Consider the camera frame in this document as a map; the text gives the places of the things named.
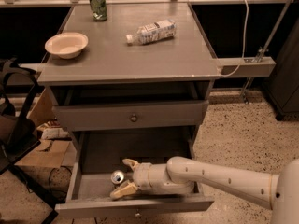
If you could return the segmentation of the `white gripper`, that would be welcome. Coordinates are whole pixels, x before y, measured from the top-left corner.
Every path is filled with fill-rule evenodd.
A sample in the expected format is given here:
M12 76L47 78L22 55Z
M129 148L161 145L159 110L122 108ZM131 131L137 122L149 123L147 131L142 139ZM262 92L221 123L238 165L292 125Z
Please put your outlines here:
M110 193L112 200L135 194L138 189L150 194L170 194L171 181L165 164L139 163L132 159L122 162L133 171L133 180L127 180Z

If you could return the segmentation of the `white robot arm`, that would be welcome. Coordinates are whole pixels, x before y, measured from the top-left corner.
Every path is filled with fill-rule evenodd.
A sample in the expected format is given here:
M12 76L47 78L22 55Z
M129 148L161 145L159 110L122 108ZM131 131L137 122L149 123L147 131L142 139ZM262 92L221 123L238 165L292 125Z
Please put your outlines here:
M113 200L138 191L153 194L188 194L195 182L220 189L272 211L271 224L299 224L299 160L291 161L280 174L272 175L172 157L165 164L122 161L133 179L110 193Z

